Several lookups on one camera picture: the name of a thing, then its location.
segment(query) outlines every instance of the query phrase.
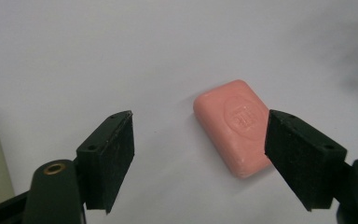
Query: pink object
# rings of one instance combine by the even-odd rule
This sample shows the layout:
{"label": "pink object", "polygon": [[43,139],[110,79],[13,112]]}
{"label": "pink object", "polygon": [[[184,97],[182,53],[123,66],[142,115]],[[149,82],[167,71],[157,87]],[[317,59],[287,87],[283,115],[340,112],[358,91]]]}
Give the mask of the pink object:
{"label": "pink object", "polygon": [[203,93],[194,113],[235,176],[245,178],[271,164],[264,154],[269,109],[244,81]]}

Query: black object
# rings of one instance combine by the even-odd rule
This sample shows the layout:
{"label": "black object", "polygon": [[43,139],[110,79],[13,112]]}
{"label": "black object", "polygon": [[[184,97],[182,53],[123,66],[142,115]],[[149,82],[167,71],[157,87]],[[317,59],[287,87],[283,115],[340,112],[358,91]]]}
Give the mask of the black object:
{"label": "black object", "polygon": [[109,213],[133,156],[132,113],[110,116],[77,149],[74,161],[42,165],[28,192],[0,203],[0,224],[86,223],[83,203]]}
{"label": "black object", "polygon": [[339,224],[358,224],[358,160],[345,163],[347,150],[296,116],[269,111],[266,155],[304,204],[330,208],[340,202]]}

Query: white surface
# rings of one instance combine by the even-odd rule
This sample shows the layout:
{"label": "white surface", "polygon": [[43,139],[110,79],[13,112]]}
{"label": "white surface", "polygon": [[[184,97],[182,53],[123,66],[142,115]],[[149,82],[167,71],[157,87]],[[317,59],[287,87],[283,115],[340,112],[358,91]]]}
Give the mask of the white surface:
{"label": "white surface", "polygon": [[0,1],[0,136],[16,193],[134,113],[136,155],[89,223],[335,223],[274,169],[234,178],[192,112],[243,79],[358,159],[358,1]]}

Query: pink soap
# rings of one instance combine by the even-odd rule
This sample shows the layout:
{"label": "pink soap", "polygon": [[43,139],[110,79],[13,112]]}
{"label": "pink soap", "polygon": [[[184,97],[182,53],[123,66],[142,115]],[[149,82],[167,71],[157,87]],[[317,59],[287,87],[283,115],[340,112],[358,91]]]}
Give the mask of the pink soap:
{"label": "pink soap", "polygon": [[244,81],[203,93],[194,113],[235,176],[245,178],[271,164],[264,154],[269,109]]}

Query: embossed logo on soap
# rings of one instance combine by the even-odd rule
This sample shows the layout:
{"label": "embossed logo on soap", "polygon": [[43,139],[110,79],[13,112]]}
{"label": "embossed logo on soap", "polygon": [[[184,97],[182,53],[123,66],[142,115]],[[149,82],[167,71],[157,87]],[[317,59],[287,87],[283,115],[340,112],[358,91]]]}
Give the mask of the embossed logo on soap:
{"label": "embossed logo on soap", "polygon": [[261,110],[240,96],[226,100],[225,120],[228,127],[241,136],[252,140],[263,137],[265,128]]}

